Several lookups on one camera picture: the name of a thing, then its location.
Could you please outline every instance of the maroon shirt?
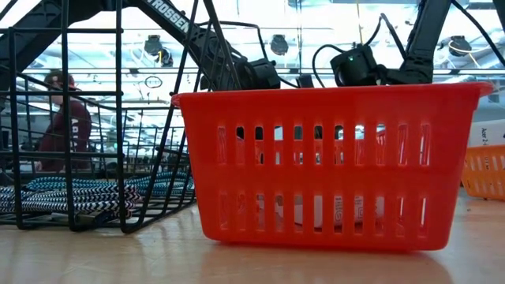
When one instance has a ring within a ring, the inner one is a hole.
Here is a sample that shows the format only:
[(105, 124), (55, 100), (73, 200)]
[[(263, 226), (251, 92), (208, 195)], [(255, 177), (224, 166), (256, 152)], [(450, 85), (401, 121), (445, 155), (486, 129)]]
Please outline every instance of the maroon shirt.
[[(86, 152), (88, 148), (89, 136), (92, 131), (92, 118), (86, 107), (76, 101), (70, 101), (70, 119), (72, 133), (70, 138), (72, 143), (70, 145), (71, 151)], [(65, 151), (65, 119), (63, 118), (63, 109), (56, 113), (53, 118), (53, 123), (49, 125), (40, 141), (39, 151)], [(74, 158), (80, 161), (73, 161), (73, 166), (79, 169), (87, 169), (90, 163), (82, 161), (85, 158)], [(65, 165), (64, 159), (41, 159), (43, 171), (59, 172)]]

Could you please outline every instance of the wooden table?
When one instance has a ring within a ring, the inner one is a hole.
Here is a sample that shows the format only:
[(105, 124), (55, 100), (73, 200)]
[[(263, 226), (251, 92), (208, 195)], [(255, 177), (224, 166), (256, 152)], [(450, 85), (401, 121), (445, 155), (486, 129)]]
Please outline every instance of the wooden table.
[(0, 227), (0, 283), (505, 283), (505, 203), (459, 197), (449, 245), (380, 254), (220, 245), (197, 207), (124, 236)]

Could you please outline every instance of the orange basket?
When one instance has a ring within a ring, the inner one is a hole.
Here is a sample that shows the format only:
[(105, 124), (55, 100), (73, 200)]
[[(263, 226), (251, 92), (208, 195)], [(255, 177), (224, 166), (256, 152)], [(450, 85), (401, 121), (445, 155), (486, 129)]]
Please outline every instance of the orange basket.
[(469, 196), (505, 200), (505, 145), (469, 147), (462, 183)]
[(473, 111), (491, 91), (464, 83), (176, 95), (204, 234), (256, 244), (441, 249)]

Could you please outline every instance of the person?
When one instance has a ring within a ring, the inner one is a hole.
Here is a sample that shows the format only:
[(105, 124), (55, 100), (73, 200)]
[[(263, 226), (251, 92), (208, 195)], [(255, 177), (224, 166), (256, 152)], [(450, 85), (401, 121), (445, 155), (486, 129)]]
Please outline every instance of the person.
[[(61, 89), (63, 87), (63, 72), (61, 70), (51, 70), (45, 77), (44, 82), (49, 84), (51, 89)], [(69, 75), (69, 86), (75, 88), (75, 81)], [(63, 96), (51, 96), (52, 103), (59, 105), (60, 109), (53, 118), (52, 123), (47, 128), (40, 141), (38, 151), (65, 151), (65, 118), (63, 117)], [(89, 137), (92, 130), (92, 119), (86, 107), (77, 99), (70, 98), (70, 124), (71, 124), (71, 151), (86, 152), (88, 147)], [(77, 169), (87, 169), (90, 167), (89, 162), (83, 158), (73, 159), (73, 167)], [(65, 167), (64, 159), (41, 159), (36, 164), (38, 171), (60, 172)]]

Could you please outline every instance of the white box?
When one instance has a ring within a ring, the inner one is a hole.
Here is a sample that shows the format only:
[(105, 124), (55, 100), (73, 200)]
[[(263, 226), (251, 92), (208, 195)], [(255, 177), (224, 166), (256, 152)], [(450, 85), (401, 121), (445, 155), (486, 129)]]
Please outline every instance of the white box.
[(505, 119), (474, 122), (470, 126), (469, 147), (504, 144)]

